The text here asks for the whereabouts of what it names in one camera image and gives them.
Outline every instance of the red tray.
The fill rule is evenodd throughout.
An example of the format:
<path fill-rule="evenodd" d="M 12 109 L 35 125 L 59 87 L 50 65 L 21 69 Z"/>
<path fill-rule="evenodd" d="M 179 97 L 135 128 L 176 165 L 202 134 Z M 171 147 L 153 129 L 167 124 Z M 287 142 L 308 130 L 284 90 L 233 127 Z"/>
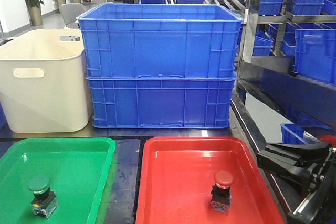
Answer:
<path fill-rule="evenodd" d="M 228 214 L 210 209 L 218 170 L 232 173 Z M 156 137 L 144 147 L 137 224 L 283 223 L 247 145 L 233 137 Z"/>

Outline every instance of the crate handle hole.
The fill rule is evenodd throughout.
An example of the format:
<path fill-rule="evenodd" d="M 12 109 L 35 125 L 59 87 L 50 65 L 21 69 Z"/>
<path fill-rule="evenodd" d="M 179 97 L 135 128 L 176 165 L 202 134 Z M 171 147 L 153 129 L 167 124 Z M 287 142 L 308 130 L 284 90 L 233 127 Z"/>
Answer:
<path fill-rule="evenodd" d="M 16 78 L 42 78 L 44 70 L 41 68 L 16 68 L 13 69 L 13 75 Z"/>
<path fill-rule="evenodd" d="M 60 41 L 63 42 L 72 42 L 72 41 L 80 41 L 80 37 L 79 36 L 75 36 L 75 35 L 68 35 L 68 36 L 60 36 L 59 37 Z"/>

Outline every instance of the white plastic bin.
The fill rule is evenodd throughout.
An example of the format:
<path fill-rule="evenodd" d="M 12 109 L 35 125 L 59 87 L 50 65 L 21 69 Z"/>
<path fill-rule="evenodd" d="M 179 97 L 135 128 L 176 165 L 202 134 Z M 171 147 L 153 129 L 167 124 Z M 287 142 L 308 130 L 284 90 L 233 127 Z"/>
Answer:
<path fill-rule="evenodd" d="M 0 103 L 10 129 L 42 133 L 85 127 L 92 114 L 85 67 L 79 29 L 33 30 L 2 45 Z"/>

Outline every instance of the red mushroom button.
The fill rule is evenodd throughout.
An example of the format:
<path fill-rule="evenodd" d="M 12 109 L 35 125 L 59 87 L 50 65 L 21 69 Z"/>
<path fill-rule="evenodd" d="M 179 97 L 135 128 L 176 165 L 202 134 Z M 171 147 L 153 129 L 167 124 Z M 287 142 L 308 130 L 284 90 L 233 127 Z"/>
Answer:
<path fill-rule="evenodd" d="M 232 174 L 225 170 L 220 170 L 219 172 L 216 172 L 214 175 L 214 179 L 216 181 L 216 186 L 221 189 L 227 189 L 233 183 Z"/>

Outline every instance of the green tray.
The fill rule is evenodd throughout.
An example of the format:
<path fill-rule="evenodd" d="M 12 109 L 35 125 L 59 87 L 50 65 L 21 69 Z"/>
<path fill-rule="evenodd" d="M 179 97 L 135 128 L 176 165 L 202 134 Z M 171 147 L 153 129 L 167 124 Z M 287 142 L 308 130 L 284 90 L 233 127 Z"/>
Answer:
<path fill-rule="evenodd" d="M 115 142 L 109 138 L 31 138 L 15 143 L 0 159 L 0 224 L 95 223 Z M 50 176 L 58 207 L 35 216 L 29 181 Z"/>

